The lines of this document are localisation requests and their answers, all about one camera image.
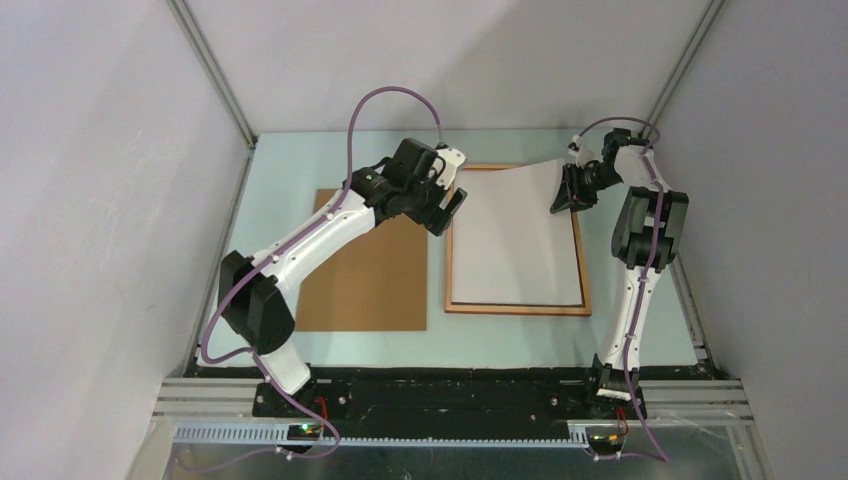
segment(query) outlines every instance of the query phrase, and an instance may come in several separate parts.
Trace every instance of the gray wall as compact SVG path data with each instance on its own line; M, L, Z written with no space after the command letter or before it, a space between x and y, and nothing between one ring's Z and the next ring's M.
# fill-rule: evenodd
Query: gray wall
M4 2L0 477L123 478L245 148L162 0Z
M848 3L728 2L661 122L683 254L780 479L845 478Z

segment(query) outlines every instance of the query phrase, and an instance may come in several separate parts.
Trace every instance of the cable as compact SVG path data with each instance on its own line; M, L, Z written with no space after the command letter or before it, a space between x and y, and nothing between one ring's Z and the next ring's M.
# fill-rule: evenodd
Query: cable
M586 135L586 132L588 132L589 130L591 130L591 129L593 129L593 128L597 127L598 125L600 125L600 124L602 124L602 123L612 122L612 121L615 121L615 120L626 120L626 121L628 121L628 122L636 122L636 123L638 123L638 124L640 124L640 125L644 125L644 126L646 126L646 127L650 128L650 129L651 129L651 131L653 131L653 132L656 132L656 133L657 133L656 138L654 138L654 140L653 140L653 141L650 141L650 140L649 140L649 141L648 141L648 144L647 144L647 145L645 145L645 148L642 150L642 154L643 154L643 155L644 155L644 153L645 153L645 152L647 152L647 151L648 151L648 149L649 149L649 148L651 148L651 145L653 145L653 144L655 144L655 143L657 143L657 142L659 142L659 141L660 141L660 131L659 131L659 130L657 130L657 127L655 127L655 126L654 126L652 123L650 123L650 122L647 122L647 121L645 121L645 120L642 120L641 118L636 118L636 117L606 117L606 118L602 118L602 119L598 120L597 122L590 123L588 127L584 128L584 129L583 129L583 131L582 131L582 132L580 132L580 136L582 137L583 135Z
M436 112L436 108L433 106L433 104L427 101L426 98L422 97L418 93L408 88L398 86L381 87L376 90L372 90L371 92L368 92L356 105L356 108L353 110L353 115L351 115L350 117L350 124L347 127L347 177L345 178L345 182L342 187L342 194L330 207L329 212L337 210L339 205L341 205L344 201L345 197L347 197L347 192L350 191L351 178L353 177L353 129L356 125L356 118L359 116L359 112L362 110L362 107L368 100L384 92L405 93L407 95L415 97L421 103L423 103L430 110L430 113L433 114L433 119L436 121L436 131L439 135L439 143L441 144L444 142L444 136L442 133L442 122L441 119L439 119L439 114ZM273 253L271 253L270 255L268 255L268 257L259 262L259 264L256 265L253 270L251 270L247 275L245 275L241 280L239 280L233 286L233 288L229 292L227 292L224 298L222 298L219 302L218 308L215 310L215 313L212 314L212 318L209 320L209 325L206 326L206 330L203 333L203 339L200 343L200 357L203 359L204 362L210 365L216 365L226 360L229 360L230 358L233 358L236 355L240 355L242 353L250 353L252 351L250 347L242 347L218 358L210 357L208 351L209 339L212 338L212 331L215 329L215 325L218 323L218 320L221 318L221 315L223 314L224 310L226 310L226 308L230 305L230 302L233 301L233 298L236 296L236 294L241 291L241 289L244 288L244 286L247 285L253 279L253 277L258 275L259 272L262 271L262 269L270 265L275 255L284 256L285 252L289 248L291 248L292 245L296 244L300 240L303 240L303 238L315 231L315 229L321 226L325 221L327 221L327 217L322 215L312 224L308 225L306 228L294 235L291 239L289 239L289 241L284 242L279 248L274 250Z
M651 250L650 250L650 253L648 254L648 261L645 264L645 266L642 267L642 272L639 275L639 289L638 289L638 292L636 294L636 304L635 304L635 308L633 309L633 319L630 321L630 328L628 329L628 332L627 332L627 339L624 341L624 351L623 351L622 355L624 355L624 365L623 365L624 366L624 382L627 384L628 393L630 393L630 401L633 403L634 410L636 410L636 416L639 418L639 423L642 424L642 428L645 429L645 434L648 436L648 439L651 441L651 444L653 444L654 448L657 450L657 453L659 453L659 456L654 455L654 454L650 454L650 453L629 452L629 453L622 453L620 455L607 456L607 457L611 457L611 458L603 458L603 457L599 457L598 455L595 455L595 458L600 459L600 460L613 460L613 459L618 459L618 458L621 458L621 457L642 457L642 458L653 458L654 460L658 460L658 461L661 461L661 462L670 462L671 459L665 453L665 450L663 450L662 447L660 446L659 441L657 441L656 436L654 436L654 432L648 426L648 422L645 420L645 416L642 415L642 410L639 408L639 404L637 403L636 389L633 388L633 381L630 378L630 370L627 366L627 358L629 357L629 353L630 353L630 343L631 343L631 340L633 339L633 336L636 333L636 325L639 322L639 312L642 310L642 301L643 301L643 298L645 296L645 284L647 283L647 280L648 280L648 272L650 271L651 265L654 263L654 259L657 256L657 244L659 243L660 218L662 217L663 196L664 196L665 192L663 191L662 184L659 182L659 180L657 180L657 172L654 171L654 168L651 166L650 162L648 162L648 159L645 156L645 153L648 151L648 149L650 149L653 146L653 144L659 142L661 134L660 134L659 129L654 124L652 124L652 123L650 123L646 120L642 120L641 118L607 117L607 118L602 118L602 119L600 119L596 122L591 123L588 127L584 128L582 132L580 132L580 136L582 137L583 135L586 134L586 132L588 132L592 128L600 125L601 123L609 122L609 121L613 121L613 120L627 120L627 121L631 121L631 122L636 122L636 123L639 123L641 125L648 127L652 132L656 133L656 137L654 138L654 140L651 141L649 139L648 143L642 148L642 152L639 154L640 157L642 158L642 163L645 164L645 168L647 168L647 170L648 170L648 175L651 177L651 183L655 187L657 187L657 205L656 205L656 210L654 210L654 225L653 225L652 232L651 232Z
M245 458L252 457L252 456L258 455L260 453L271 453L271 452L276 452L276 451L277 451L277 447L257 448L255 450L251 450L247 453L243 453L243 454L241 454L241 455L239 455L235 458L231 458L231 459L227 460L226 462L224 462L220 465L215 465L213 467L192 467L191 465L186 465L185 463L183 463L182 460L180 460L180 456L179 456L178 452L174 452L171 455L171 459L172 459L173 463L176 463L177 465L180 466L180 468L182 468L183 470L185 470L187 472L204 474L204 473L217 472L218 470L223 470L223 469L225 469L225 468L227 468L231 465L235 465L236 463L244 460Z
M381 87L381 88L378 88L376 90L372 90L372 91L368 92L364 97L362 97L362 99L356 105L356 108L353 110L353 114L350 117L350 124L348 125L348 129L347 129L347 176L346 176L345 182L342 186L341 195L339 195L339 198L336 200L336 202L333 203L332 206L330 206L328 212L333 212L336 209L338 209L339 205L341 205L341 203L344 201L345 197L347 197L347 193L350 191L351 179L353 178L353 131L354 131L354 127L356 125L356 119L357 119L357 117L359 117L359 112L362 110L362 107L365 105L365 103L368 100L375 97L376 95L379 95L379 94L385 93L385 92L405 93L407 95L410 95L410 96L416 98L421 103L423 103L424 106L426 106L427 109L430 110L430 113L433 115L433 119L436 122L436 131L437 131L438 137L439 137L438 144L439 145L444 144L444 135L443 135L443 132L442 132L441 119L439 118L438 112L436 112L436 108L426 98L424 98L423 96L421 96L420 94L418 94L417 92L415 92L413 90L410 90L410 89L405 88L405 87L399 87L399 86ZM230 289L229 292L227 292L227 294L224 296L224 298L222 298L221 301L219 302L218 308L215 310L215 313L212 314L212 318L209 320L209 324L206 326L206 330L203 333L203 338L201 339L201 342L200 342L200 357L203 359L204 362L206 362L210 365L216 365L216 364L219 364L219 363L224 362L226 360L229 360L230 358L233 358L236 355L240 355L242 353L253 354L253 361L256 363L256 366L259 368L260 371L262 371L262 374L265 376L265 378L268 380L268 382L274 387L274 389L277 391L277 393L280 394L281 397L283 397L287 402L289 402L289 404L291 404L294 408L296 408L297 410L300 410L301 412L303 412L307 416L312 417L313 419L317 420L322 425L322 427L328 428L330 430L330 432L333 433L333 438L335 440L334 443L333 443L333 446L329 450L327 450L325 452L318 453L316 455L305 455L305 454L302 454L302 453L292 452L292 451L288 451L288 450L286 450L282 447L279 447L279 446L277 446L277 447L262 447L262 448L258 448L256 450L251 450L250 452L247 452L245 454L239 455L238 457L235 457L231 460L228 460L228 461L226 461L226 462L224 462L220 465L217 465L217 466L214 466L214 467L206 467L206 468L190 467L188 465L184 465L182 462L180 462L179 456L177 456L176 454L172 455L173 463L176 463L177 465L179 465L183 469L194 472L194 473L209 473L209 472L214 472L214 471L217 471L217 470L227 468L230 465L238 463L241 460L248 458L248 457L251 457L253 455L257 455L257 454L260 454L260 453L269 453L269 452L286 453L286 455L289 459L291 459L291 458L304 458L304 459L322 458L322 457L326 457L327 455L332 454L333 452L336 451L336 449L339 448L339 444L341 443L341 435L339 434L338 430L336 430L336 427L334 427L333 424L331 424L326 418L322 418L320 415L315 414L312 410L304 407L303 405L298 403L297 400L295 400L291 395L286 393L282 389L282 387L277 383L277 381L274 380L273 378L271 378L271 376L268 374L268 369L262 363L262 360L259 358L259 356L256 355L255 352L253 352L252 348L250 348L250 347L238 348L236 350L233 350L232 352L229 352L229 353L222 355L220 357L217 357L217 358L210 357L209 352L208 352L209 340L212 338L212 331L215 329L215 325L218 323L218 320L221 318L221 315L223 314L224 310L226 310L226 308L227 308L227 306L229 306L230 302L233 301L233 298L236 296L236 294L238 294L238 292L242 288L244 288L244 286L247 285L256 275L258 275L259 272L261 272L265 267L267 267L273 261L273 257L275 255L280 255L280 256L284 255L285 252L289 248L291 248L292 245L296 244L297 242L299 242L300 240L305 238L307 235L309 235L310 233L315 231L316 228L321 226L326 221L326 218L327 218L326 216L322 215L315 222L313 222L312 224L308 225L306 228L304 228L303 230L301 230L300 232L295 234L287 242L284 242L283 245L281 245L279 248L274 250L274 252L271 253L270 255L268 255L264 260L259 262L259 264L257 264L256 267L253 268L253 270L248 272L247 275L245 275L241 280L239 280L233 286L233 288ZM326 412L326 405L324 405L323 407L324 407L324 410L323 410L322 413L324 413L325 416L326 416L326 413L325 413Z

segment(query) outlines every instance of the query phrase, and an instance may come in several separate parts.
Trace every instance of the wooden frame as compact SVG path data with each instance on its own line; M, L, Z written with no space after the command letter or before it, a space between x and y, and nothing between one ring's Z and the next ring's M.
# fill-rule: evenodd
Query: wooden frame
M465 167L465 170L490 171L505 170L520 167L516 164L476 164ZM577 268L580 275L580 292L583 299L581 305L513 305L488 303L459 303L452 299L453 290L453 224L447 231L447 253L445 255L445 312L447 313L476 313L494 315L548 315L588 317L592 315L592 296L589 292L589 275L586 272L586 258L583 255L583 239L580 236L580 223L577 214L571 213L571 224L574 228L575 250L577 252Z

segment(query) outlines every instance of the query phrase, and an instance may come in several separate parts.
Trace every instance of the white wall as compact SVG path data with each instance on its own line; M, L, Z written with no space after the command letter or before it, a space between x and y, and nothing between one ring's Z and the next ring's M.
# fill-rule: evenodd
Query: white wall
M661 122L711 346L780 479L845 478L848 4L728 2Z
M123 478L245 148L161 0L4 2L0 92L0 477Z
M387 84L447 128L583 127L645 115L706 0L192 1L259 132L339 131ZM360 129L431 128L401 95Z

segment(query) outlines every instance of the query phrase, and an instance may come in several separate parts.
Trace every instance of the paper sheet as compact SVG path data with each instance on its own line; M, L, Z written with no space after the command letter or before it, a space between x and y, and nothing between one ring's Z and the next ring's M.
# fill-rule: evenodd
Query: paper sheet
M563 163L458 174L468 198L453 222L454 302L582 304L571 215L549 213Z

